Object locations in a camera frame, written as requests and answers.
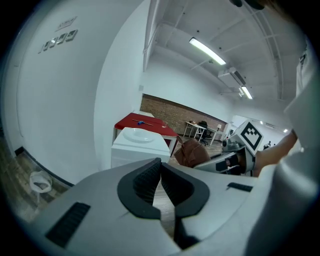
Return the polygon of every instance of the chair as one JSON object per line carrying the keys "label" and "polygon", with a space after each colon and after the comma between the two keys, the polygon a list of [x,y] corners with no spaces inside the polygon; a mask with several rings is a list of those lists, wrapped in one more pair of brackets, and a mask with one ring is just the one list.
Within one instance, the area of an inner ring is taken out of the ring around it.
{"label": "chair", "polygon": [[207,128],[208,128],[207,122],[206,121],[201,121],[201,122],[198,123],[198,125],[203,127],[203,128],[206,128],[204,130],[203,135],[202,135],[201,140],[200,140],[200,142],[204,143],[204,145],[206,146],[209,143],[206,142],[205,139],[210,139],[210,140],[212,139],[212,136],[208,135],[209,131],[207,130]]}

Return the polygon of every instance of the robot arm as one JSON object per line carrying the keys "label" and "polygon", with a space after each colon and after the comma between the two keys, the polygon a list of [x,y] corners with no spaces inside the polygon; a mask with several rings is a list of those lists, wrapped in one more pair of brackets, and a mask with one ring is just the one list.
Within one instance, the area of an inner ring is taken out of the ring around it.
{"label": "robot arm", "polygon": [[[228,139],[222,142],[222,153],[210,161],[198,164],[195,169],[221,174],[245,174],[255,167],[255,155],[263,140],[262,133],[250,121],[244,122]],[[245,163],[239,163],[242,155]]]}

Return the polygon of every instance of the brown bag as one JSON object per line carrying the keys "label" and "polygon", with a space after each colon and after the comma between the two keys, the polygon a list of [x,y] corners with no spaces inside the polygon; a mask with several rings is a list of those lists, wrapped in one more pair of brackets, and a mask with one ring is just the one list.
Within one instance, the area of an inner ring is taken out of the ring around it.
{"label": "brown bag", "polygon": [[205,147],[195,138],[185,143],[183,143],[179,136],[177,140],[181,143],[181,148],[174,153],[174,157],[180,165],[193,168],[196,165],[210,160],[210,156]]}

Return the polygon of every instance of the fluorescent ceiling light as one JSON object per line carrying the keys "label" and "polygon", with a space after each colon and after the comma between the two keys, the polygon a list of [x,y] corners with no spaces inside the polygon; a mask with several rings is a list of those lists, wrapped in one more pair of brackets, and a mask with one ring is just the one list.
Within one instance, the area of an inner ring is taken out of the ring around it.
{"label": "fluorescent ceiling light", "polygon": [[204,53],[208,54],[212,59],[214,59],[220,65],[226,64],[226,62],[222,58],[220,58],[215,52],[210,50],[208,47],[206,47],[203,43],[199,42],[194,37],[192,37],[190,39],[189,43],[192,44],[193,46],[197,47],[198,49],[200,49]]}
{"label": "fluorescent ceiling light", "polygon": [[250,100],[252,100],[252,96],[251,96],[250,92],[248,91],[247,87],[242,86],[241,89],[244,91],[245,95],[246,95]]}

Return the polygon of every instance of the floor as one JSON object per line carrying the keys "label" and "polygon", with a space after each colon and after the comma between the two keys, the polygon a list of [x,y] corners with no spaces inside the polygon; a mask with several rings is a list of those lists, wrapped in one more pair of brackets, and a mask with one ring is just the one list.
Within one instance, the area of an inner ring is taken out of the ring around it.
{"label": "floor", "polygon": [[[190,138],[182,137],[186,142]],[[214,141],[212,146],[205,147],[210,156],[219,154],[222,150],[221,142]],[[169,164],[177,164],[175,157],[169,161]],[[25,153],[12,158],[7,144],[3,137],[0,137],[0,184],[4,195],[16,216],[30,223],[52,200],[58,198],[70,187],[52,178],[52,190],[48,193],[42,193],[38,197],[36,192],[32,191],[29,185],[29,178],[32,172],[38,172],[42,169]],[[161,182],[155,191],[153,206],[161,211],[161,224],[169,236],[173,238],[175,229],[175,211],[174,205],[168,198]]]}

